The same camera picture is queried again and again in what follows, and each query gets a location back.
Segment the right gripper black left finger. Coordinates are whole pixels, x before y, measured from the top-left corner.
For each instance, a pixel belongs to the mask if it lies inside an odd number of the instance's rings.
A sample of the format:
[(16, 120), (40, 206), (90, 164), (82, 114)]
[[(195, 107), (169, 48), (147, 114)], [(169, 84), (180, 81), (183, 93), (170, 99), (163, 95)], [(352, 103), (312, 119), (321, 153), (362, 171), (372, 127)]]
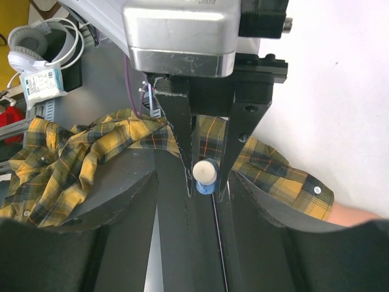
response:
[(181, 160), (127, 150), (59, 227), (1, 220), (2, 291), (193, 291)]

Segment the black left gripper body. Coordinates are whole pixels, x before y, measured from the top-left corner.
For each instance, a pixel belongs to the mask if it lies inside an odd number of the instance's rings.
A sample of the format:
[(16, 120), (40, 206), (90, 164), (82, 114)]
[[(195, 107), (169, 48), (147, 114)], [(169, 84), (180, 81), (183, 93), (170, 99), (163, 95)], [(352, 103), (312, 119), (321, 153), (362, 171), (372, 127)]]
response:
[(288, 63), (274, 54), (264, 58), (237, 54), (233, 73), (224, 78), (190, 77), (193, 114), (228, 117), (235, 102), (269, 105), (273, 87), (287, 79)]

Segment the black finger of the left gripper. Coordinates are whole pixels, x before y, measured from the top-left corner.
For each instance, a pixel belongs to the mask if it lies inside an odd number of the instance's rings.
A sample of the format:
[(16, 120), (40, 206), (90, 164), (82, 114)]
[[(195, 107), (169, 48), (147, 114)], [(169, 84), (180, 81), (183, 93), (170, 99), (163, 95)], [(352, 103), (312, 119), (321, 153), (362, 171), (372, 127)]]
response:
[(271, 101), (265, 103), (233, 103), (230, 109), (229, 119), (225, 126), (222, 145), (221, 163), (219, 166), (218, 201), (223, 200), (230, 171), (253, 131), (271, 106), (271, 103)]
[(156, 77), (154, 96), (172, 130), (184, 166), (187, 196), (193, 194), (193, 132), (196, 118), (190, 108), (190, 84), (185, 78)]

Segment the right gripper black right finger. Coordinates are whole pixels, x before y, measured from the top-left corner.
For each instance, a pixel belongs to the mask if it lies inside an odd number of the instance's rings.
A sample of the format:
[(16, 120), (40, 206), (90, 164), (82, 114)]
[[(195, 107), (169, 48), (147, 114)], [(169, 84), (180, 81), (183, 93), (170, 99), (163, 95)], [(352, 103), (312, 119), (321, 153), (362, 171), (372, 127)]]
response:
[(229, 291), (387, 291), (388, 221), (305, 215), (237, 172), (218, 201)]

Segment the blue nail polish bottle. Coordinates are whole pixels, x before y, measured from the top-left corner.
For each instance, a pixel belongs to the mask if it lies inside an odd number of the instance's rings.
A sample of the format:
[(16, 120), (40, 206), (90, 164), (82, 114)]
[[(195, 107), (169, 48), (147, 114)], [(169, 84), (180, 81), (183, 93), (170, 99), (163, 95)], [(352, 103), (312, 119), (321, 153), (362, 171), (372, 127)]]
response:
[(210, 194), (212, 194), (212, 193), (215, 191), (216, 186), (218, 185), (219, 165), (218, 165), (218, 163), (217, 163), (215, 160), (213, 160), (213, 159), (205, 159), (205, 160), (212, 161), (212, 162), (214, 162), (214, 163), (216, 164), (216, 166), (217, 166), (217, 171), (218, 171), (218, 172), (217, 172), (217, 179), (216, 179), (216, 181), (215, 181), (213, 184), (211, 184), (211, 185), (203, 185), (203, 184), (197, 182), (196, 180), (195, 180), (195, 183), (196, 183), (196, 189), (197, 189), (197, 191), (198, 191), (199, 193), (201, 193), (201, 194), (203, 194), (203, 195), (210, 195)]

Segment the white nail polish cap brush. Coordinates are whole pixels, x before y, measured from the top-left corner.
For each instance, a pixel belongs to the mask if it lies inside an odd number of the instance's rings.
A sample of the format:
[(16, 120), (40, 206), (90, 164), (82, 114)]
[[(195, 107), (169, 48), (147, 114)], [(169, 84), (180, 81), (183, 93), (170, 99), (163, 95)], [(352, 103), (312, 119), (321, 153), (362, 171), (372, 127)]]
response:
[(217, 166), (209, 160), (201, 160), (197, 162), (192, 170), (194, 179), (203, 184), (211, 185), (217, 179)]

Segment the mannequin hand with nails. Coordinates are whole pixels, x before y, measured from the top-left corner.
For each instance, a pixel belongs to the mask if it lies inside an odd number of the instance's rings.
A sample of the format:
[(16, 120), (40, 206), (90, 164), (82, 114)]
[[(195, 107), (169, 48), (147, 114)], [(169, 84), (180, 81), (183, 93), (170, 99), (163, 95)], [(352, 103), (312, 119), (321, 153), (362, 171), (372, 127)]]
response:
[(381, 219), (382, 217), (378, 214), (334, 202), (327, 222), (339, 226), (351, 227), (371, 220)]

